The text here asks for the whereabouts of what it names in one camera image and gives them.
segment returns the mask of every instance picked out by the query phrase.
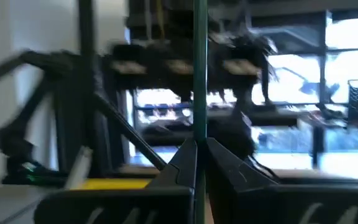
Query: floor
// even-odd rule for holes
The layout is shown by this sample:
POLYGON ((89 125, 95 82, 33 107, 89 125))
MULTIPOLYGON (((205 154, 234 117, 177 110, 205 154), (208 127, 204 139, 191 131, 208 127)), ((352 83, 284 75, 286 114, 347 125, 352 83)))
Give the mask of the floor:
MULTIPOLYGON (((175 149, 156 149, 157 154, 169 162, 175 149)), ((260 153, 255 157, 261 164, 272 169, 311 169, 311 157, 304 153, 260 153)), ((151 166, 141 153, 131 158, 131 164, 151 166)), ((322 156, 320 169, 348 178, 358 179, 358 153, 327 153, 322 156)))

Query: white wall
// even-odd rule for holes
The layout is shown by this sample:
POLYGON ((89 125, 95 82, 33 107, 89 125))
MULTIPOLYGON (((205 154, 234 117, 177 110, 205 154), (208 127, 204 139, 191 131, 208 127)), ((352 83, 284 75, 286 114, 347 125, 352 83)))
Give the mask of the white wall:
MULTIPOLYGON (((110 40, 124 40, 126 9, 124 0, 97 0, 98 50, 102 52, 110 40)), ((66 49, 78 52, 77 14, 75 0, 0 0, 0 59, 20 49, 49 52, 66 49)), ((17 102, 25 102, 40 78, 40 71, 25 67, 15 78, 0 82, 0 124, 16 110, 17 102)), ((46 165, 51 163, 49 149, 51 117, 47 100, 34 116, 29 140, 37 146, 35 158, 46 165)), ((3 174, 3 157, 0 154, 0 176, 3 174)))

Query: green pole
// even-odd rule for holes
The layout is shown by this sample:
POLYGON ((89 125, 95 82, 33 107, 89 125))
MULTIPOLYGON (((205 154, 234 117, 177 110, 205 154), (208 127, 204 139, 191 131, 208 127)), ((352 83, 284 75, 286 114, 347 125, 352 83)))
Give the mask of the green pole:
POLYGON ((208 0, 193 0, 194 4, 194 139, 198 146, 195 224, 205 224, 205 159, 206 159, 206 94, 208 51, 208 0))

